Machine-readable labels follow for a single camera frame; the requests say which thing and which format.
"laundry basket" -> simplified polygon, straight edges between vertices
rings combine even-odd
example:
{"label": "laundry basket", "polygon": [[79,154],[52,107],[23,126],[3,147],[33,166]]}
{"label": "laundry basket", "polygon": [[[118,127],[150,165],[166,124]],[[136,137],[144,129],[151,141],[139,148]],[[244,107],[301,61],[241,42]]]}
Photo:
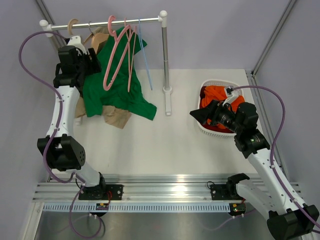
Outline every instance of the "laundry basket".
{"label": "laundry basket", "polygon": [[[203,86],[224,86],[224,87],[228,87],[228,86],[232,86],[232,87],[239,87],[239,85],[235,84],[232,81],[227,81],[227,80],[218,80],[218,79],[208,79],[206,81],[204,81],[200,87],[200,91],[202,89]],[[237,91],[237,93],[239,94],[239,96],[244,96],[244,93],[242,91],[242,89],[237,89],[235,90]],[[198,101],[198,109],[200,108],[200,102],[201,102],[201,97],[199,94],[199,101]],[[212,131],[209,129],[206,129],[204,126],[202,126],[198,121],[197,124],[201,130],[201,132],[203,132],[204,134],[207,134],[209,136],[214,136],[214,137],[220,137],[220,138],[229,138],[229,137],[234,137],[236,134],[235,133],[226,133],[226,132],[218,132],[218,131]]]}

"table surface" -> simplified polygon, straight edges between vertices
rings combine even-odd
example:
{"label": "table surface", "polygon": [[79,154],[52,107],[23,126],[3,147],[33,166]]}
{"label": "table surface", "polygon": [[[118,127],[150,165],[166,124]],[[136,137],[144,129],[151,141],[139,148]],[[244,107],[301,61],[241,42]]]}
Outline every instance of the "table surface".
{"label": "table surface", "polygon": [[[153,121],[132,114],[124,129],[102,116],[83,117],[74,137],[85,149],[86,161],[102,174],[236,174],[256,173],[235,146],[234,138],[208,136],[189,115],[197,108],[201,84],[208,79],[248,85],[243,69],[171,69],[172,115],[165,115],[162,70],[137,70],[145,99],[157,107]],[[253,103],[249,89],[244,98]]]}

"brown garment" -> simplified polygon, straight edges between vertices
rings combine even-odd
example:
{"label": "brown garment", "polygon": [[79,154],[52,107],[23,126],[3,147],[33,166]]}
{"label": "brown garment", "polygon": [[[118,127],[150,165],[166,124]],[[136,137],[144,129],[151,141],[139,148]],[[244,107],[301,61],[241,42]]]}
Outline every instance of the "brown garment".
{"label": "brown garment", "polygon": [[[87,115],[85,102],[82,97],[79,97],[75,108],[75,118],[80,118],[85,115]],[[115,106],[103,106],[102,116],[107,124],[123,129],[131,117],[131,112],[116,108]]]}

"gray wall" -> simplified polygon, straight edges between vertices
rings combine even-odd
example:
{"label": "gray wall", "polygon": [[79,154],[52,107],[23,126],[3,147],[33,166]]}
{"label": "gray wall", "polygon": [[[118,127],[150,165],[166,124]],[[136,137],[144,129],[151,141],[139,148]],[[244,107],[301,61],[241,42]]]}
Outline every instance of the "gray wall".
{"label": "gray wall", "polygon": [[[39,31],[41,16],[32,0],[0,3],[0,235],[16,240],[38,181],[46,178],[37,139],[52,118],[54,95],[20,67],[22,41]],[[37,76],[54,77],[56,53],[45,36],[32,39],[23,60]]]}
{"label": "gray wall", "polygon": [[[172,69],[251,70],[274,30],[288,0],[45,0],[56,24],[72,18],[81,23],[154,18],[168,12],[169,66]],[[141,26],[149,43],[149,67],[163,68],[159,23]],[[87,36],[89,30],[75,29]],[[137,68],[145,68],[138,54]]]}
{"label": "gray wall", "polygon": [[[305,200],[320,209],[319,89],[320,1],[300,0],[258,72],[257,82],[283,98],[286,119],[278,147],[292,181],[298,181]],[[281,106],[263,93],[276,132]]]}

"green cloth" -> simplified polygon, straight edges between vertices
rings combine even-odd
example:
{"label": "green cloth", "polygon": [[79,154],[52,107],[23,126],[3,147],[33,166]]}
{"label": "green cloth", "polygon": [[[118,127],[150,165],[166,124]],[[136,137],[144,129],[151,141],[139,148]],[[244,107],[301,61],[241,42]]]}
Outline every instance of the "green cloth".
{"label": "green cloth", "polygon": [[[121,33],[122,29],[123,27],[116,31],[117,36]],[[135,33],[130,40],[130,58],[132,58],[134,40]],[[107,85],[111,81],[111,78],[116,71],[119,60],[125,50],[127,42],[127,37],[126,35],[124,35],[115,51],[115,55],[107,79]],[[156,115],[157,108],[144,99],[142,95],[141,85],[134,67],[132,68],[130,92],[128,92],[129,51],[127,51],[124,57],[120,70],[111,88],[109,89],[109,91],[104,90],[103,81],[114,44],[115,39],[112,36],[109,36],[105,46],[97,55],[97,58],[101,63],[101,72],[87,76],[85,78],[83,85],[83,100],[87,116],[92,117],[94,115],[101,115],[103,106],[110,105],[115,106],[118,109],[128,110],[131,113],[140,115],[149,120],[153,120]],[[136,36],[134,54],[138,53],[140,50],[141,47],[139,38],[138,36]]]}

